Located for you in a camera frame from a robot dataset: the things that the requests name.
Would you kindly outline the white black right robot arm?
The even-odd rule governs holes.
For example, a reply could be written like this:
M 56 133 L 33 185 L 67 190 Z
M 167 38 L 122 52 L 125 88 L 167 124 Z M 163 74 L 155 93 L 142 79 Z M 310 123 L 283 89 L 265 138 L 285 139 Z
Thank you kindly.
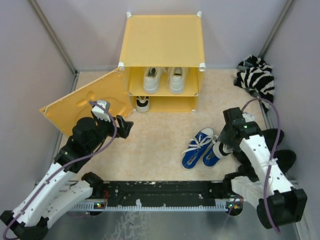
M 243 173 L 229 173 L 223 179 L 223 192 L 229 198 L 243 197 L 253 207 L 266 229 L 300 222 L 307 194 L 286 178 L 269 150 L 263 132 L 255 121 L 246 121 L 239 107 L 223 111 L 224 128 L 219 142 L 234 152 L 243 152 L 261 183 Z

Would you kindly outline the white sneaker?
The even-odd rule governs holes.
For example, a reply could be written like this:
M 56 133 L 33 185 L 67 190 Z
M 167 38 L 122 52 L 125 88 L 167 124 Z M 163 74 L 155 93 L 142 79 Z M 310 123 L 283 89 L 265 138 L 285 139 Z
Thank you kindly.
M 161 77 L 166 72 L 165 67 L 147 67 L 143 76 L 144 91 L 149 94 L 155 94 L 159 90 Z
M 169 90 L 173 94 L 181 94 L 185 90 L 186 79 L 189 73 L 188 67 L 169 67 Z

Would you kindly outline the black white canvas shoe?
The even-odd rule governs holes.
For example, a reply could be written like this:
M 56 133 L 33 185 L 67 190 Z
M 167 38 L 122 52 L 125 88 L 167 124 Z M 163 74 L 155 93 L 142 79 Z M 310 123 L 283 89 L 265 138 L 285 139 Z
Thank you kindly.
M 233 152 L 231 147 L 219 141 L 213 145 L 212 150 L 214 157 L 219 160 L 225 158 Z
M 150 109 L 149 96 L 137 96 L 136 97 L 136 110 L 138 112 L 147 112 Z

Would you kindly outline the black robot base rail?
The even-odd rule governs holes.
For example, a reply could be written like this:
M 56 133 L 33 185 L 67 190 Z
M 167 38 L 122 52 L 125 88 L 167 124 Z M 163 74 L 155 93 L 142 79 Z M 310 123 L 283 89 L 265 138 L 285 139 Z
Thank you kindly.
M 245 199 L 225 189 L 222 181 L 106 181 L 101 192 L 76 204 L 75 218 L 104 212 L 225 212 L 237 216 Z

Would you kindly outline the blue canvas shoe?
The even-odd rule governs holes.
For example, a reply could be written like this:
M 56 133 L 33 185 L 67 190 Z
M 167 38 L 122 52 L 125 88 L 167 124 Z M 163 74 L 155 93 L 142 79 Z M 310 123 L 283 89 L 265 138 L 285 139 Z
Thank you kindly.
M 188 141 L 188 147 L 181 154 L 183 155 L 181 164 L 186 170 L 195 167 L 205 151 L 214 143 L 215 131 L 206 127 L 200 130 L 193 138 Z
M 219 147 L 220 144 L 215 143 L 214 145 L 208 148 L 207 152 L 204 154 L 202 158 L 202 162 L 205 167 L 213 167 L 222 158 L 222 154 L 220 152 Z

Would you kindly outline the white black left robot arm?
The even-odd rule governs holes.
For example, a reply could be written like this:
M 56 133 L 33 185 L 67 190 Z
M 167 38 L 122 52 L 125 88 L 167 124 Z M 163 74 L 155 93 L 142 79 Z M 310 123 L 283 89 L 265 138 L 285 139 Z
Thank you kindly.
M 49 170 L 30 195 L 15 209 L 5 210 L 1 221 L 17 240 L 42 240 L 53 224 L 79 202 L 101 197 L 104 181 L 95 173 L 83 175 L 60 197 L 57 193 L 96 154 L 108 147 L 107 137 L 126 139 L 134 123 L 117 115 L 110 120 L 83 117 L 72 128 L 72 135 L 54 158 Z

